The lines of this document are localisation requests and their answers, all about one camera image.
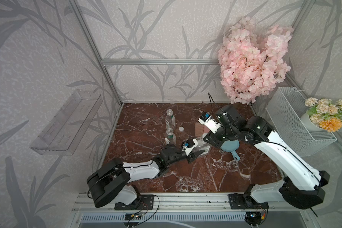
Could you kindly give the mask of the square clear plastic bottle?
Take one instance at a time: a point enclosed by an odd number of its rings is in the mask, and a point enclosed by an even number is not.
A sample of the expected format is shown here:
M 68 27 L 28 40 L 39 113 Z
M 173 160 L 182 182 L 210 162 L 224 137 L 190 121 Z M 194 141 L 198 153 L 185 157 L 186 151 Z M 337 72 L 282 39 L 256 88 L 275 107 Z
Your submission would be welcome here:
M 192 150 L 193 153 L 197 153 L 199 151 L 204 151 L 202 154 L 200 154 L 200 156 L 204 156 L 207 155 L 211 149 L 211 145 L 208 144 L 207 142 L 205 142 L 203 140 L 203 137 L 198 137 L 196 138 L 197 141 L 197 146 Z

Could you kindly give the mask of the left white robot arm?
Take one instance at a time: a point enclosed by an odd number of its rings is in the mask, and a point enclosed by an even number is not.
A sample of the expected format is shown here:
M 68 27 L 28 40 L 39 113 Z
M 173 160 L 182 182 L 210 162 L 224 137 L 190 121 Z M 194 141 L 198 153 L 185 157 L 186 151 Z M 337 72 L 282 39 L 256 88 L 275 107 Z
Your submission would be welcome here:
M 115 158 L 87 178 L 87 196 L 94 201 L 96 208 L 110 202 L 137 204 L 141 195 L 129 183 L 161 177 L 168 172 L 171 165 L 183 160 L 192 163 L 207 153 L 207 147 L 177 148 L 173 144 L 167 144 L 158 155 L 146 162 L 128 163 Z

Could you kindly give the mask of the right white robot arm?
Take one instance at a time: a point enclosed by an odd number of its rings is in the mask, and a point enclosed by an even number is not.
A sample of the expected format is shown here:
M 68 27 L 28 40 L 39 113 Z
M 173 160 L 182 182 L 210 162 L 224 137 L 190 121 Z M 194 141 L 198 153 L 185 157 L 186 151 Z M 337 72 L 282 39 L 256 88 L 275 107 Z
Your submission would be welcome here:
M 232 194 L 231 208 L 267 209 L 269 202 L 285 201 L 305 210 L 323 203 L 323 187 L 330 175 L 306 163 L 262 117 L 245 120 L 230 104 L 219 109 L 215 117 L 204 112 L 198 121 L 209 129 L 203 140 L 211 146 L 226 151 L 227 142 L 243 141 L 262 151 L 286 175 L 274 183 L 251 184 L 244 194 Z

